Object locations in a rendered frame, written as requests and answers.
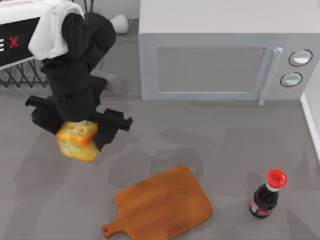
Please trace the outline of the dark bottle with red cap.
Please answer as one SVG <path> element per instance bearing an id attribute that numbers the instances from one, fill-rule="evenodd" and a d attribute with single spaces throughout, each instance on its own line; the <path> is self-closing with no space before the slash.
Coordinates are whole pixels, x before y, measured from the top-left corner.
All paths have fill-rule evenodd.
<path id="1" fill-rule="evenodd" d="M 270 216 L 278 204 L 279 190 L 288 183 L 288 177 L 284 171 L 273 168 L 266 174 L 265 183 L 260 185 L 249 202 L 251 214 L 264 219 Z"/>

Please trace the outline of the yellow toasted bread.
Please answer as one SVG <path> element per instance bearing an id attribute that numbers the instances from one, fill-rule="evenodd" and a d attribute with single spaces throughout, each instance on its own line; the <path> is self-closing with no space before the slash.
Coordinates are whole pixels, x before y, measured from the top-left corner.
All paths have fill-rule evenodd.
<path id="1" fill-rule="evenodd" d="M 98 124 L 88 120 L 64 122 L 55 135 L 61 154 L 92 163 L 99 153 L 93 141 L 97 130 Z"/>

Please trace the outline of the pale grey microwave oven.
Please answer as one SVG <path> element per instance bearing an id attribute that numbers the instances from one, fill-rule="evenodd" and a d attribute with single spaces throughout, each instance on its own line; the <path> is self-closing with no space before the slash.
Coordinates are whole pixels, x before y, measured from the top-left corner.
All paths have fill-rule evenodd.
<path id="1" fill-rule="evenodd" d="M 320 0 L 141 0 L 140 34 L 275 34 L 287 41 L 265 101 L 297 101 L 320 62 Z M 293 52 L 310 50 L 312 60 L 289 64 Z M 283 87 L 284 75 L 302 82 Z"/>

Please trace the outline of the white furniture panel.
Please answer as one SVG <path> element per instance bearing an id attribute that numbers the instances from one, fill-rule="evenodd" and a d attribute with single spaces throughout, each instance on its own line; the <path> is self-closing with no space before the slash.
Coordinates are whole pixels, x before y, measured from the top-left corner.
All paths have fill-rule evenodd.
<path id="1" fill-rule="evenodd" d="M 300 98 L 302 111 L 320 166 L 320 74 L 313 76 Z"/>

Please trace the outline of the wooden cutting board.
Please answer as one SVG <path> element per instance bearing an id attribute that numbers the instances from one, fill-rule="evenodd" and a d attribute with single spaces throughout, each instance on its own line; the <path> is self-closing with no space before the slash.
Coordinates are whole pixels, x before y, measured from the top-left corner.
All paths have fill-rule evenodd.
<path id="1" fill-rule="evenodd" d="M 208 220 L 214 208 L 192 171 L 176 166 L 116 194 L 116 219 L 102 226 L 106 239 L 171 240 Z"/>

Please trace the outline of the round microwave knob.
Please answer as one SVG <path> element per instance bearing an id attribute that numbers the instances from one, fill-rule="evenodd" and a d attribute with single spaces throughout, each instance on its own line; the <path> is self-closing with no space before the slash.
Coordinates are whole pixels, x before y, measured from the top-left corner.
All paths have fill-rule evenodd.
<path id="1" fill-rule="evenodd" d="M 295 51 L 293 52 L 289 58 L 288 63 L 293 67 L 302 67 L 308 64 L 313 58 L 313 53 L 308 50 L 304 49 L 301 51 Z"/>
<path id="2" fill-rule="evenodd" d="M 285 88 L 292 88 L 303 81 L 303 75 L 299 72 L 283 75 L 279 83 Z"/>

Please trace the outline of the white rounded object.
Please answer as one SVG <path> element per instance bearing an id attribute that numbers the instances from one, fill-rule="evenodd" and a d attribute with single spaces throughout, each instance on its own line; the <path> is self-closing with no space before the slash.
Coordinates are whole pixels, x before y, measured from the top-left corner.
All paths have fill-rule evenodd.
<path id="1" fill-rule="evenodd" d="M 117 16 L 111 18 L 110 22 L 116 34 L 123 35 L 129 32 L 130 24 L 128 19 L 123 14 L 118 14 Z"/>

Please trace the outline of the microwave oven door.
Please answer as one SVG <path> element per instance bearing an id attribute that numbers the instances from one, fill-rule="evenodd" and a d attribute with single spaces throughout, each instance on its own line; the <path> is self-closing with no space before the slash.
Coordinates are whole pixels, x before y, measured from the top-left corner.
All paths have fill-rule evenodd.
<path id="1" fill-rule="evenodd" d="M 142 98 L 257 101 L 287 39 L 270 33 L 141 33 Z"/>

